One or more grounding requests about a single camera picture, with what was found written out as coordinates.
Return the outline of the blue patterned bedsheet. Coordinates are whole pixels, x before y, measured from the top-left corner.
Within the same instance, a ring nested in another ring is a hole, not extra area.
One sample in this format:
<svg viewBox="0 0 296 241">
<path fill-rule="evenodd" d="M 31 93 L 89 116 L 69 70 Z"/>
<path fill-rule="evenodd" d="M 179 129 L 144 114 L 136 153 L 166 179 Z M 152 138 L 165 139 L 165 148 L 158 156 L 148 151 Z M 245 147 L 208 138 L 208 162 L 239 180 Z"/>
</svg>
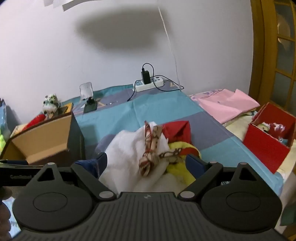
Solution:
<svg viewBox="0 0 296 241">
<path fill-rule="evenodd" d="M 277 195 L 281 194 L 281 174 L 271 173 L 238 137 L 184 93 L 156 89 L 133 93 L 131 85 L 123 85 L 96 91 L 94 96 L 99 101 L 98 109 L 87 114 L 83 112 L 80 97 L 62 102 L 63 105 L 74 104 L 73 113 L 84 135 L 86 158 L 94 158 L 97 152 L 105 151 L 120 131 L 136 131 L 145 121 L 157 124 L 189 121 L 191 141 L 201 152 L 202 160 L 217 161 L 225 167 L 246 162 Z"/>
</svg>

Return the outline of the yellow book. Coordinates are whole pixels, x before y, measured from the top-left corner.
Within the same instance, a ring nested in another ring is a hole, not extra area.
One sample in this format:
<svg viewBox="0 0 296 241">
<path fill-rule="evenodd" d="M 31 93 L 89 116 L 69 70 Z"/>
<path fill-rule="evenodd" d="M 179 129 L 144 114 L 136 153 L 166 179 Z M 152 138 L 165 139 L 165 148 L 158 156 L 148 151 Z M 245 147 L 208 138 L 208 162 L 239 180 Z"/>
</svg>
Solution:
<svg viewBox="0 0 296 241">
<path fill-rule="evenodd" d="M 55 112 L 55 115 L 59 116 L 62 114 L 70 113 L 72 109 L 73 109 L 73 103 L 68 103 L 66 105 L 63 105 L 62 107 L 59 107 Z"/>
</svg>

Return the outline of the brown cardboard box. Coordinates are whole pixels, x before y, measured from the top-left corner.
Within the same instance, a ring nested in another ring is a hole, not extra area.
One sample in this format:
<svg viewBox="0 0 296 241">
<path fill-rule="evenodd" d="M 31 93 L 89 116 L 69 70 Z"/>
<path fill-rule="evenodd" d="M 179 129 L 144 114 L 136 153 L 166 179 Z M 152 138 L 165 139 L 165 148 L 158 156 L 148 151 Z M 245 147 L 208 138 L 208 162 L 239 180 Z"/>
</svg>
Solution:
<svg viewBox="0 0 296 241">
<path fill-rule="evenodd" d="M 85 159 L 84 136 L 73 113 L 44 121 L 10 138 L 1 160 L 67 167 Z"/>
</svg>

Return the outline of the red cloth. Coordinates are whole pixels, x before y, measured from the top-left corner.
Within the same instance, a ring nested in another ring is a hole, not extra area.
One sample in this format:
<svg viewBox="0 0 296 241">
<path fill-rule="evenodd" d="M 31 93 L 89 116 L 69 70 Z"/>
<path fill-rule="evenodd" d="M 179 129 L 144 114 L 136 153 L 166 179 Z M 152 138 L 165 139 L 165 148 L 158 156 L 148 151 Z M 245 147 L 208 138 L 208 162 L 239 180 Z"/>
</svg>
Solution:
<svg viewBox="0 0 296 241">
<path fill-rule="evenodd" d="M 162 127 L 170 149 L 177 150 L 179 156 L 193 155 L 198 158 L 201 157 L 199 150 L 192 145 L 189 121 L 173 121 L 163 124 Z"/>
</svg>

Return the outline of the white power strip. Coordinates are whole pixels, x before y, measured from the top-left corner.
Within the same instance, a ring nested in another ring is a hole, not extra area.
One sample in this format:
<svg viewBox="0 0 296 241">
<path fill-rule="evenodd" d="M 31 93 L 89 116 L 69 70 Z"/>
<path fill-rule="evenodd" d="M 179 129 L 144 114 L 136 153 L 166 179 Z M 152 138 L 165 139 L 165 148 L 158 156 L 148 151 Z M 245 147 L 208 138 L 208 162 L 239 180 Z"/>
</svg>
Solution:
<svg viewBox="0 0 296 241">
<path fill-rule="evenodd" d="M 150 90 L 156 87 L 162 87 L 164 86 L 164 80 L 162 77 L 151 77 L 151 83 L 150 84 L 146 84 L 144 85 L 142 80 L 137 80 L 134 84 L 133 84 L 133 90 L 135 90 L 136 92 L 142 92 L 145 90 Z"/>
</svg>

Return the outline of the red cardboard box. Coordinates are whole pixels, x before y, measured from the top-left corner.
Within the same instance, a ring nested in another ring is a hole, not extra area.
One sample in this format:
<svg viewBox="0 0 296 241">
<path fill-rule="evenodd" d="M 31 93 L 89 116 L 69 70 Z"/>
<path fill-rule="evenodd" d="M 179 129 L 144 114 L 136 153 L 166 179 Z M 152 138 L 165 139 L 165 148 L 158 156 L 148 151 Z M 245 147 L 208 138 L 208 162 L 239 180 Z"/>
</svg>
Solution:
<svg viewBox="0 0 296 241">
<path fill-rule="evenodd" d="M 265 104 L 248 126 L 243 144 L 275 173 L 295 139 L 295 117 L 272 103 Z"/>
</svg>

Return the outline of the red plush pillow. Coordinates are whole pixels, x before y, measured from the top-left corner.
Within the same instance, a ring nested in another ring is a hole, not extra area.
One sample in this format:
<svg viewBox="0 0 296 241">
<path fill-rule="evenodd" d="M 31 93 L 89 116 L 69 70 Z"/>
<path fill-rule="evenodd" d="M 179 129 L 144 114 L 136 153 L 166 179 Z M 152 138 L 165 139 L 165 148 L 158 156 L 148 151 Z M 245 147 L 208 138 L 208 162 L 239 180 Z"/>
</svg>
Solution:
<svg viewBox="0 0 296 241">
<path fill-rule="evenodd" d="M 25 131 L 26 129 L 37 125 L 40 122 L 43 122 L 46 119 L 46 115 L 41 113 L 35 116 L 26 126 L 22 129 L 22 131 Z"/>
</svg>

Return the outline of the pink folded cloth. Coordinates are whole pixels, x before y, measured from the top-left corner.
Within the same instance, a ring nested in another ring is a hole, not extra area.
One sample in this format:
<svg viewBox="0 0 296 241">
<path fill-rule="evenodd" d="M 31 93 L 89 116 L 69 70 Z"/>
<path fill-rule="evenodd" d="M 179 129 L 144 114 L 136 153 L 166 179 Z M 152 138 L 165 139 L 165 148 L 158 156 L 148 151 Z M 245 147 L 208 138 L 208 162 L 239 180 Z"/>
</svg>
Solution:
<svg viewBox="0 0 296 241">
<path fill-rule="evenodd" d="M 239 89 L 234 92 L 227 89 L 201 92 L 192 94 L 190 99 L 197 102 L 203 110 L 221 124 L 259 107 L 257 101 Z"/>
</svg>

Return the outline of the phone stand with mirror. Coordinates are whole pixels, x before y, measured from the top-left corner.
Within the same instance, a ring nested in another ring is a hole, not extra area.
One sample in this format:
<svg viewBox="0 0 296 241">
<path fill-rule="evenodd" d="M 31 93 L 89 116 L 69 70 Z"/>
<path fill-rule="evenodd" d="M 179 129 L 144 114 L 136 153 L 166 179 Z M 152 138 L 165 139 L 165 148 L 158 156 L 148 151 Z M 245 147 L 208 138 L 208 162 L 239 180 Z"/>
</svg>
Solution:
<svg viewBox="0 0 296 241">
<path fill-rule="evenodd" d="M 94 93 L 91 82 L 83 83 L 79 86 L 81 100 L 86 101 L 83 113 L 96 111 L 97 102 L 94 99 Z"/>
</svg>

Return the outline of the yellow fluffy towel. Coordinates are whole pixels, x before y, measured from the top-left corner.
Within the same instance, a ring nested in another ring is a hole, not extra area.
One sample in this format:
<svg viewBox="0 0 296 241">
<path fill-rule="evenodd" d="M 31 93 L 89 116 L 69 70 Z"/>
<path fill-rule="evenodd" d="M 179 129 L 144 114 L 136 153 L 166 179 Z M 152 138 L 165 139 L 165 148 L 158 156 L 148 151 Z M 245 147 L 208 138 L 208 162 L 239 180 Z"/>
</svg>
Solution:
<svg viewBox="0 0 296 241">
<path fill-rule="evenodd" d="M 182 182 L 186 186 L 189 186 L 195 181 L 195 178 L 187 170 L 185 165 L 185 158 L 188 154 L 193 154 L 194 156 L 197 156 L 198 158 L 200 158 L 201 157 L 200 151 L 195 146 L 187 142 L 169 143 L 168 146 L 170 147 L 170 149 L 182 148 L 182 151 L 185 153 L 185 155 L 180 156 L 181 158 L 180 162 L 170 163 L 166 168 L 166 172 L 174 175 L 180 182 Z"/>
</svg>

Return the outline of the black charger plug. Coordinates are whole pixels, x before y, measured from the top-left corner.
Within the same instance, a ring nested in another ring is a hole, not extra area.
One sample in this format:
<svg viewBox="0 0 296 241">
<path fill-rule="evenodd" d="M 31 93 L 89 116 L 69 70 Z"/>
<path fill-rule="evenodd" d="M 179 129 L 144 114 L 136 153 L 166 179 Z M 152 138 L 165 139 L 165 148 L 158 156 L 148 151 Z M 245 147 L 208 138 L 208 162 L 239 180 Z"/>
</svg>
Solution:
<svg viewBox="0 0 296 241">
<path fill-rule="evenodd" d="M 141 75 L 142 75 L 142 81 L 144 85 L 151 83 L 151 77 L 148 70 L 145 70 L 144 68 L 142 68 Z"/>
</svg>

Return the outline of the panda plush toy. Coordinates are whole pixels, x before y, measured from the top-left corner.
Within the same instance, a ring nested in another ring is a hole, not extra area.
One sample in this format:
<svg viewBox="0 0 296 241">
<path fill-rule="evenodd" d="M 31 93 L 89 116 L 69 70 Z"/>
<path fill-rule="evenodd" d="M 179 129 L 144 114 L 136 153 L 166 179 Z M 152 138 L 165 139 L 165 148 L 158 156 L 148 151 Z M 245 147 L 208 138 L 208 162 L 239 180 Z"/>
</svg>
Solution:
<svg viewBox="0 0 296 241">
<path fill-rule="evenodd" d="M 54 114 L 59 108 L 59 101 L 56 94 L 46 95 L 43 101 L 42 111 L 46 117 Z"/>
</svg>

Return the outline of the wooden glass door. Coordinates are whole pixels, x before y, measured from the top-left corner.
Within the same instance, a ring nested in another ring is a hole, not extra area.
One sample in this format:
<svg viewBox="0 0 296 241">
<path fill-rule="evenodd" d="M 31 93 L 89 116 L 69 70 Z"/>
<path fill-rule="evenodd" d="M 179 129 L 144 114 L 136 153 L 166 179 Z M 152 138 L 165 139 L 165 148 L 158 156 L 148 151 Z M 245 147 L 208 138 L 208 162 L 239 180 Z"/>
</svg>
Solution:
<svg viewBox="0 0 296 241">
<path fill-rule="evenodd" d="M 295 1 L 251 1 L 253 63 L 249 95 L 295 114 Z"/>
</svg>

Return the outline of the patterned ribbon scarf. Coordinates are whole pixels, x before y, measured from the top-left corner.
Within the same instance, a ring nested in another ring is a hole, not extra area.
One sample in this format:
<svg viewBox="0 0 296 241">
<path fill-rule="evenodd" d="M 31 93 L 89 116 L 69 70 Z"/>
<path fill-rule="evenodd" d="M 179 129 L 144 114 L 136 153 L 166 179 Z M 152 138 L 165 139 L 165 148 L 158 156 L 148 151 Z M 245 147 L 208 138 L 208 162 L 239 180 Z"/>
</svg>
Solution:
<svg viewBox="0 0 296 241">
<path fill-rule="evenodd" d="M 161 126 L 154 126 L 151 128 L 147 121 L 144 122 L 145 132 L 145 152 L 139 160 L 139 172 L 143 177 L 146 177 L 151 170 L 158 165 L 160 161 L 168 163 L 176 163 L 182 161 L 179 156 L 181 155 L 182 148 L 170 149 L 169 151 L 157 154 L 159 139 L 162 134 L 163 128 Z"/>
</svg>

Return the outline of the white towel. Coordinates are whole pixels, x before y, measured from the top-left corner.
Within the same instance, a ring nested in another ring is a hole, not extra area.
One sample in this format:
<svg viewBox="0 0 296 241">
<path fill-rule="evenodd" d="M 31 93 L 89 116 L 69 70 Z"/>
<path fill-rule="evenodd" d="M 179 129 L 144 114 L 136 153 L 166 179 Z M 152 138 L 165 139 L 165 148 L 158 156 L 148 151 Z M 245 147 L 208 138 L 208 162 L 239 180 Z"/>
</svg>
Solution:
<svg viewBox="0 0 296 241">
<path fill-rule="evenodd" d="M 149 123 L 151 128 L 158 126 Z M 168 142 L 161 134 L 157 154 L 169 151 Z M 143 177 L 139 172 L 139 160 L 145 152 L 144 126 L 135 132 L 119 132 L 106 149 L 107 167 L 99 181 L 119 195 L 122 192 L 173 192 L 177 194 L 183 187 L 178 179 L 166 172 L 169 165 L 160 161 L 151 172 Z"/>
</svg>

